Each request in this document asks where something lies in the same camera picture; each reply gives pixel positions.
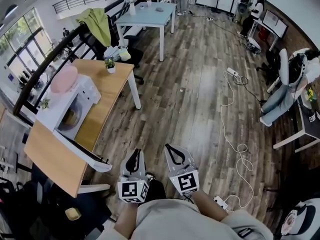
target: light blue table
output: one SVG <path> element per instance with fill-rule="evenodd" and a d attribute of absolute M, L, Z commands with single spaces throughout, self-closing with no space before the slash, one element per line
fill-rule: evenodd
<path fill-rule="evenodd" d="M 163 11 L 156 11 L 156 8 L 160 7 Z M 151 7 L 147 6 L 146 2 L 141 2 L 135 6 L 135 15 L 130 15 L 129 12 L 118 18 L 116 28 L 119 34 L 119 44 L 124 45 L 124 36 L 122 33 L 122 26 L 141 26 L 141 27 L 154 27 L 160 29 L 160 53 L 159 59 L 161 62 L 164 61 L 164 49 L 165 49 L 165 25 L 170 16 L 171 19 L 171 33 L 175 31 L 175 14 L 176 4 L 175 3 L 164 3 L 164 2 L 152 2 Z"/>

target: white cable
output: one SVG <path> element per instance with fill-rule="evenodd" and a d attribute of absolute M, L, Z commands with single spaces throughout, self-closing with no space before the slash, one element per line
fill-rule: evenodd
<path fill-rule="evenodd" d="M 242 156 L 242 153 L 244 153 L 244 152 L 246 152 L 246 151 L 248 150 L 248 146 L 247 146 L 246 144 L 244 144 L 244 143 L 241 143 L 241 144 L 239 144 L 239 145 L 237 146 L 237 148 L 236 148 L 236 150 L 235 150 L 234 146 L 230 143 L 230 141 L 229 141 L 229 140 L 227 139 L 227 137 L 226 137 L 226 127 L 225 127 L 224 120 L 223 120 L 222 109 L 223 109 L 223 107 L 228 107 L 228 106 L 230 106 L 230 105 L 232 105 L 232 104 L 234 103 L 234 96 L 235 96 L 235 94 L 234 94 L 234 90 L 232 89 L 232 87 L 231 87 L 231 85 L 230 85 L 230 83 L 229 83 L 229 81 L 228 81 L 225 73 L 227 73 L 227 74 L 235 77 L 234 75 L 232 75 L 231 73 L 229 73 L 229 72 L 227 72 L 227 71 L 224 71 L 224 72 L 223 72 L 223 76 L 224 76 L 226 82 L 228 83 L 228 85 L 229 85 L 229 87 L 230 87 L 230 89 L 231 89 L 231 91 L 232 91 L 232 102 L 229 103 L 229 104 L 223 104 L 223 105 L 221 105 L 221 108 L 220 108 L 221 122 L 222 122 L 222 125 L 223 125 L 223 131 L 224 131 L 223 134 L 224 134 L 225 140 L 229 143 L 229 145 L 232 147 L 232 149 L 234 150 L 234 152 L 236 152 L 236 153 L 238 153 L 238 154 L 240 155 L 240 158 L 238 159 L 238 161 L 236 161 L 235 169 L 236 169 L 236 172 L 238 173 L 238 175 L 249 185 L 249 187 L 250 187 L 250 189 L 251 189 L 251 191 L 252 191 L 252 196 L 251 196 L 250 200 L 248 201 L 248 203 L 247 203 L 245 206 L 242 206 L 242 205 L 241 205 L 240 198 L 239 198 L 237 195 L 234 195 L 234 194 L 229 195 L 229 196 L 224 200 L 224 202 L 226 202 L 230 197 L 236 197 L 236 198 L 238 198 L 238 200 L 239 200 L 239 206 L 240 206 L 241 208 L 245 208 L 245 207 L 248 206 L 248 204 L 249 204 L 249 203 L 251 202 L 251 200 L 254 198 L 254 189 L 253 189 L 252 186 L 249 184 L 249 182 L 239 173 L 238 163 L 239 163 L 239 161 L 241 161 L 242 164 L 243 164 L 243 165 L 248 169 L 248 171 L 250 171 L 250 172 L 252 172 L 252 171 L 254 170 L 254 165 L 253 165 L 249 160 L 243 158 L 243 156 Z M 237 77 L 235 77 L 235 78 L 236 78 L 237 82 L 240 83 L 240 82 L 241 82 L 241 76 L 238 75 Z M 239 150 L 239 148 L 240 148 L 241 146 L 244 146 L 244 150 L 243 150 L 243 151 L 240 151 L 240 150 Z"/>

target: window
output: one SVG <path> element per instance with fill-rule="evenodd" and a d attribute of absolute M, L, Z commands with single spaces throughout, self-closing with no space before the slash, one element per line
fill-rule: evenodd
<path fill-rule="evenodd" d="M 0 37 L 0 56 L 17 77 L 23 72 L 37 70 L 51 50 L 52 45 L 34 8 Z"/>
<path fill-rule="evenodd" d="M 20 18 L 4 34 L 12 48 L 16 51 L 31 36 L 31 31 L 24 17 Z"/>
<path fill-rule="evenodd" d="M 11 64 L 8 66 L 17 78 L 20 78 L 21 75 L 23 76 L 23 71 L 26 70 L 25 66 L 22 64 L 18 57 L 15 57 Z"/>
<path fill-rule="evenodd" d="M 0 38 L 0 56 L 2 59 L 7 62 L 13 55 L 14 50 L 9 45 L 8 40 L 5 38 L 5 36 L 2 36 Z"/>
<path fill-rule="evenodd" d="M 45 32 L 41 30 L 38 34 L 35 35 L 35 40 L 40 46 L 40 49 L 47 56 L 52 51 L 52 45 L 49 42 Z"/>
<path fill-rule="evenodd" d="M 28 11 L 24 15 L 24 18 L 32 32 L 35 32 L 38 28 L 41 27 L 41 24 L 35 9 L 31 9 L 30 11 Z"/>

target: potted plant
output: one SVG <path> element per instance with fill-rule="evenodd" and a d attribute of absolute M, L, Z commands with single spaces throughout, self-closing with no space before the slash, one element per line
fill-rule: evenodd
<path fill-rule="evenodd" d="M 104 59 L 104 65 L 106 70 L 108 70 L 110 74 L 113 74 L 116 72 L 116 65 L 113 57 L 106 57 Z"/>
<path fill-rule="evenodd" d="M 129 4 L 130 15 L 136 15 L 135 2 L 138 0 L 124 0 L 125 3 Z"/>
<path fill-rule="evenodd" d="M 44 98 L 43 100 L 40 101 L 40 107 L 41 109 L 45 110 L 49 108 L 49 98 Z"/>
<path fill-rule="evenodd" d="M 314 90 L 312 90 L 311 88 L 306 90 L 306 94 L 308 95 L 307 99 L 312 103 L 313 101 L 315 101 L 317 99 Z"/>

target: wooden floor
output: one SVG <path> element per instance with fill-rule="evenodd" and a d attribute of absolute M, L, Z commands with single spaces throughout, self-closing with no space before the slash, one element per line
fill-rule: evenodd
<path fill-rule="evenodd" d="M 110 173 L 96 172 L 93 181 L 115 186 L 121 161 L 138 147 L 144 151 L 147 170 L 163 182 L 167 197 L 178 198 L 167 177 L 164 144 L 169 143 L 191 152 L 199 167 L 200 186 L 210 197 L 238 195 L 245 206 L 252 192 L 237 174 L 240 157 L 225 141 L 222 128 L 221 105 L 232 101 L 223 72 L 231 67 L 248 78 L 249 90 L 260 99 L 267 99 L 263 73 L 255 70 L 265 56 L 245 49 L 244 39 L 237 35 L 240 27 L 225 14 L 197 6 L 191 10 L 198 17 L 176 16 L 173 34 L 170 25 L 165 28 L 163 62 L 159 62 L 159 30 L 147 28 L 141 33 L 136 48 L 144 51 L 144 56 L 135 73 L 145 81 L 138 87 L 142 108 L 135 109 L 130 89 L 125 86 L 95 148 L 113 168 Z M 202 16 L 217 20 L 208 21 Z M 279 150 L 273 150 L 272 145 L 292 134 L 292 122 L 283 116 L 272 127 L 263 126 L 257 100 L 243 86 L 235 85 L 231 76 L 228 80 L 234 90 L 234 102 L 222 112 L 225 135 L 235 148 L 240 143 L 247 144 L 248 152 L 243 157 L 254 166 L 252 172 L 242 164 L 238 166 L 254 189 L 254 197 L 244 209 L 270 226 L 279 218 L 267 212 L 275 194 L 263 189 L 278 187 L 275 172 L 293 151 L 290 144 Z M 107 204 L 116 218 L 121 210 L 118 196 Z M 234 197 L 228 204 L 231 209 L 240 208 Z"/>

